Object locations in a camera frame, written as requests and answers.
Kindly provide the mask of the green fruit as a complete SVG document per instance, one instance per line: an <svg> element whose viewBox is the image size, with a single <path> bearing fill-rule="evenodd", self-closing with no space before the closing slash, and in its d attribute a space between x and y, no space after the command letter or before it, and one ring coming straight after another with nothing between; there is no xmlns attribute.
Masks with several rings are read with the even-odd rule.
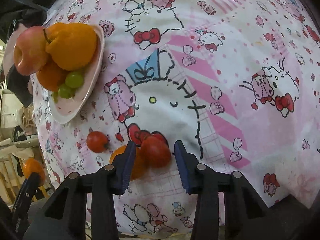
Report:
<svg viewBox="0 0 320 240"><path fill-rule="evenodd" d="M80 88L84 84L84 76L82 72L74 71L68 73L65 84L73 89Z"/></svg>
<svg viewBox="0 0 320 240"><path fill-rule="evenodd" d="M68 87L66 84L61 84L58 89L58 95L59 97L63 99L70 99L74 96L75 89L72 89L71 87Z"/></svg>

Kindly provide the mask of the small red tomato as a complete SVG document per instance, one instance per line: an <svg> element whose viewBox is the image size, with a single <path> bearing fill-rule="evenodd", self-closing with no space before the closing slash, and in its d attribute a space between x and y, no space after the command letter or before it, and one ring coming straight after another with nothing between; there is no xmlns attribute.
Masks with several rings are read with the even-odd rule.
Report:
<svg viewBox="0 0 320 240"><path fill-rule="evenodd" d="M86 138L87 147L94 153L102 153L108 147L109 139L99 131L90 132Z"/></svg>
<svg viewBox="0 0 320 240"><path fill-rule="evenodd" d="M154 136L149 136L142 142L140 153L150 168L164 168L171 161L167 144Z"/></svg>

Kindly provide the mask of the wooden rack furniture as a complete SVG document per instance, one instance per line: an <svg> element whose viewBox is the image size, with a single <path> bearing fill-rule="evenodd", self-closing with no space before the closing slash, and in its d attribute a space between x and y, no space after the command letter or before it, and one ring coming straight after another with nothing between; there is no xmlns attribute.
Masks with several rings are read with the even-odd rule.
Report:
<svg viewBox="0 0 320 240"><path fill-rule="evenodd" d="M1 197L12 206L25 180L23 165L34 158L44 164L33 106L1 115Z"/></svg>

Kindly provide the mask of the pink white ceramic plate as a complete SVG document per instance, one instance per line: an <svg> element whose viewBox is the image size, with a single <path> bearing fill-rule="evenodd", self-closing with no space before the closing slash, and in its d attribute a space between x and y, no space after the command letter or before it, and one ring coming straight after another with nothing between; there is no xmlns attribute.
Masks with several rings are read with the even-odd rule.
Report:
<svg viewBox="0 0 320 240"><path fill-rule="evenodd" d="M66 124L71 121L90 97L101 71L105 39L102 27L92 24L97 35L97 45L91 61L84 68L69 74L67 83L71 88L62 87L62 94L54 96L48 92L48 108L53 119Z"/></svg>

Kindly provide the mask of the orange front left on plate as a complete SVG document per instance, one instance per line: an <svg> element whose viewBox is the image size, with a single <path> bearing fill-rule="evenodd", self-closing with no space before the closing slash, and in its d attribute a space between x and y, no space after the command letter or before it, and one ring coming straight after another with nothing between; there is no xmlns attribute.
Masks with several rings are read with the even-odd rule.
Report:
<svg viewBox="0 0 320 240"><path fill-rule="evenodd" d="M60 68L52 59L36 72L37 80L47 90L57 92L65 83L68 71Z"/></svg>

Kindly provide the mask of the red apple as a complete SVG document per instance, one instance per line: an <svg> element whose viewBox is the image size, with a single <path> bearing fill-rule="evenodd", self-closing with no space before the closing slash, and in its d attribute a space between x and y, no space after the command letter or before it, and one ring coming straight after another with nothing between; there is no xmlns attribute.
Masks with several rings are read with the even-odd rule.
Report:
<svg viewBox="0 0 320 240"><path fill-rule="evenodd" d="M14 46L14 64L21 75L31 75L46 65L46 43L42 26L33 26L19 35Z"/></svg>

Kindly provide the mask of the pink kitty print bedsheet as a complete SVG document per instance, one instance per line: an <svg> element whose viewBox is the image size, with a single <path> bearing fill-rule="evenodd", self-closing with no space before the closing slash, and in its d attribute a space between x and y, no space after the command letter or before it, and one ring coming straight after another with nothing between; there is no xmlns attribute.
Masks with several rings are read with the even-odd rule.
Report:
<svg viewBox="0 0 320 240"><path fill-rule="evenodd" d="M103 64L66 124L33 77L50 182L90 174L129 140L181 140L221 173L242 172L269 207L319 209L319 32L304 0L58 0L47 25L96 24ZM109 139L94 153L90 132Z"/></svg>

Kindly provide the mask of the large bumpy orange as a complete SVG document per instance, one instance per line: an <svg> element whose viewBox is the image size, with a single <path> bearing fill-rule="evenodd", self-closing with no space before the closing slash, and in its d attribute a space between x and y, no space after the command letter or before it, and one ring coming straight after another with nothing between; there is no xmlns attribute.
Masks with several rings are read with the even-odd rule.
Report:
<svg viewBox="0 0 320 240"><path fill-rule="evenodd" d="M95 54L97 35L84 23L56 23L44 29L46 52L66 71L87 66Z"/></svg>

